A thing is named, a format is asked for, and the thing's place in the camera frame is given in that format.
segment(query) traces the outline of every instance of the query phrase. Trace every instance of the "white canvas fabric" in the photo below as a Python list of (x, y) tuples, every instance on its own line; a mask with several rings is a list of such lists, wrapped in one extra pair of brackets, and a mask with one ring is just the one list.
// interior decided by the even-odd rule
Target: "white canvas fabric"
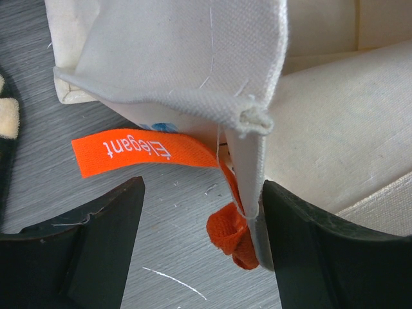
[(267, 178), (343, 218), (412, 234), (411, 72), (407, 41), (282, 77)]
[(265, 178), (412, 234), (411, 1), (288, 0), (288, 21), (286, 0), (45, 1), (63, 104), (99, 100), (212, 149), (221, 125), (262, 266)]
[[(213, 149), (221, 126), (245, 215), (259, 229), (263, 136), (273, 128), (267, 108), (285, 59), (286, 0), (86, 2), (46, 1), (60, 100), (86, 101), (87, 93), (138, 125), (165, 124)], [(252, 238), (257, 252), (269, 252), (254, 231)]]

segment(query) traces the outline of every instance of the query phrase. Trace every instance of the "beige fuzzy object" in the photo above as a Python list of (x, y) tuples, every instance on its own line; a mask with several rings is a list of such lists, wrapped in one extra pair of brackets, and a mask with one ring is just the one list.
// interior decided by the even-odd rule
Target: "beige fuzzy object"
[[(5, 84), (0, 76), (0, 93)], [(0, 137), (17, 138), (19, 133), (19, 103), (14, 98), (0, 98)]]

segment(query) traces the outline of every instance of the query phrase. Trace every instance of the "folded fabric edge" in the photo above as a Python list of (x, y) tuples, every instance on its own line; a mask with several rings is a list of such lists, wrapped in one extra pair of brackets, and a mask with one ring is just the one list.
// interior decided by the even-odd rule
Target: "folded fabric edge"
[(54, 77), (54, 84), (56, 89), (57, 98), (62, 104), (78, 104), (96, 101), (95, 98), (88, 95), (86, 92), (79, 90), (73, 90), (72, 86), (64, 80)]
[(273, 129), (273, 121), (267, 110), (260, 108), (251, 98), (233, 97), (213, 91), (200, 96), (198, 89), (172, 89), (128, 92), (108, 84), (96, 82), (87, 77), (77, 76), (73, 70), (54, 68), (56, 79), (61, 79), (79, 87), (94, 100), (104, 100), (116, 104), (159, 103), (175, 111), (190, 116), (201, 117), (233, 129), (243, 137), (249, 133), (268, 135)]

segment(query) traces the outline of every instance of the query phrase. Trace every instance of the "orange fabric loop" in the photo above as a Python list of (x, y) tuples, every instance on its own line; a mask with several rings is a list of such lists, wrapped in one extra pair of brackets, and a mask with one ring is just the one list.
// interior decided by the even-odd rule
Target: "orange fabric loop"
[[(219, 167), (214, 154), (199, 141), (181, 134), (114, 129), (72, 141), (82, 176), (90, 177), (132, 164), (161, 163), (193, 167)], [(235, 176), (221, 162), (223, 174), (241, 209)], [(212, 214), (207, 222), (212, 243), (244, 269), (259, 265), (250, 231), (234, 203)]]

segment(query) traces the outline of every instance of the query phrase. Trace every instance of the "white lettering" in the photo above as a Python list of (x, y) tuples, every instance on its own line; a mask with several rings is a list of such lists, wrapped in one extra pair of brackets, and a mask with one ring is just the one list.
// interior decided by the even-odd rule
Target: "white lettering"
[(140, 145), (135, 141), (135, 138), (133, 137), (133, 135), (128, 135), (127, 138), (129, 139), (130, 143), (133, 145), (133, 147), (137, 150), (137, 151), (141, 151), (142, 148), (140, 147)]
[(113, 152), (110, 150), (108, 143), (104, 142), (103, 145), (108, 149), (108, 156), (113, 159)]
[(122, 145), (120, 145), (120, 142), (119, 142), (118, 140), (116, 140), (116, 142), (117, 142), (117, 145), (118, 145), (119, 149), (116, 149), (116, 147), (115, 147), (115, 145), (113, 144), (113, 141), (112, 141), (112, 140), (110, 141), (111, 147), (113, 148), (113, 150), (114, 150), (116, 153), (122, 153), (122, 152), (123, 152)]
[(130, 143), (128, 140), (126, 140), (125, 138), (122, 138), (121, 141), (122, 141), (124, 149), (126, 149), (127, 151), (133, 150), (132, 147), (130, 147)]
[(151, 141), (149, 142), (153, 148), (153, 150), (155, 151), (155, 153), (157, 155), (158, 152), (160, 153), (160, 156), (165, 156), (168, 160), (170, 160), (170, 158), (172, 157), (172, 155), (167, 151), (167, 149), (160, 143), (160, 142), (156, 142), (156, 141)]
[(150, 147), (146, 144), (144, 140), (139, 140), (138, 143), (142, 147), (143, 150), (146, 150), (149, 153), (149, 156), (152, 155)]

